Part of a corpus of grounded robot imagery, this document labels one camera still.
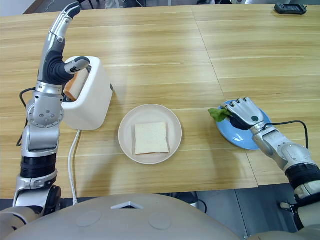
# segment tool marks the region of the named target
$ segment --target wooden table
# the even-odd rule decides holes
[[[279,15],[273,5],[200,5],[84,10],[66,35],[64,59],[95,56],[114,86],[103,126],[83,131],[75,158],[79,197],[254,188],[288,180],[259,150],[238,148],[207,112],[249,96],[273,122],[305,121],[320,164],[320,7]],[[44,40],[58,13],[1,18],[1,198],[20,172],[25,110],[19,92],[35,86]],[[173,110],[183,127],[178,152],[157,165],[126,157],[118,127],[142,104]],[[299,124],[279,126],[304,144]],[[56,185],[71,197],[67,156],[76,131],[61,124]]]

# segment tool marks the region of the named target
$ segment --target blue plate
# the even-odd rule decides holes
[[[226,101],[225,104],[229,104],[234,100]],[[271,123],[270,118],[267,116],[267,114],[260,109],[260,111],[263,113],[264,116],[264,122],[265,123]],[[250,130],[240,130],[235,128],[231,125],[231,123],[225,119],[221,122],[216,122],[216,126],[219,129],[222,136],[224,136],[225,139],[227,139],[230,143],[236,145],[239,148],[242,149],[248,149],[248,150],[258,150],[259,147],[256,145],[256,143],[252,140],[252,133]]]

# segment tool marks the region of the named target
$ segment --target plate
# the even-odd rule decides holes
[[[225,104],[229,104],[234,100],[226,101]],[[268,115],[260,109],[263,113],[264,122],[271,123],[270,118]],[[221,122],[216,122],[216,126],[219,129],[222,136],[227,139],[230,143],[236,145],[242,149],[248,150],[258,150],[259,147],[257,144],[252,140],[253,134],[250,130],[241,130],[232,126],[232,124],[227,120],[223,120]]]
[[[135,154],[135,124],[166,122],[168,153]],[[178,117],[165,106],[145,104],[132,109],[122,119],[118,139],[122,151],[140,164],[159,164],[169,159],[178,150],[182,139],[182,127]]]

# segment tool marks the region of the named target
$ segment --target white cable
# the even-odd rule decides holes
[[[141,5],[141,3],[140,3],[140,2],[138,2],[138,0],[135,0],[135,1],[136,1],[136,2],[137,2],[137,3],[138,3],[142,8],[144,7],[144,6],[142,6],[142,5]]]
[[[78,204],[78,200],[77,200],[76,188],[75,188],[75,184],[74,184],[74,176],[72,173],[71,159],[72,159],[72,153],[73,153],[74,148],[76,146],[76,143],[79,139],[80,133],[81,133],[81,130],[78,130],[76,132],[76,135],[74,137],[73,143],[72,143],[70,151],[69,151],[69,156],[68,156],[68,173],[69,173],[70,186],[71,186],[71,190],[72,190],[73,205]]]
[[[50,3],[48,4],[48,6],[47,6],[46,9],[45,9],[45,12],[47,12],[47,11],[49,10],[50,6],[51,6],[52,4],[54,4],[55,1],[56,1],[56,0],[52,0],[52,2],[50,2]]]

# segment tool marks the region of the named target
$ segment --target gray floor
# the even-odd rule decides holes
[[[34,13],[45,13],[47,12],[59,12],[70,3],[75,0],[45,0]],[[157,7],[167,6],[168,0],[138,0],[143,6]],[[290,0],[247,0],[253,4],[275,4],[275,3],[287,3]],[[106,7],[106,1],[104,0],[91,0],[94,9],[104,9]],[[181,5],[195,5],[198,0],[172,0],[172,6]],[[305,4],[305,5],[320,5],[320,0],[291,0],[292,4]],[[83,10],[91,10],[91,6],[88,0],[81,3]]]
[[[241,239],[268,231],[297,231],[290,212],[278,207],[280,202],[295,203],[289,184],[267,185],[259,188],[200,191],[198,198],[207,204],[207,214],[227,226]],[[80,198],[84,202],[90,198]],[[72,199],[64,199],[66,207]],[[12,199],[0,199],[0,211],[12,206]]]

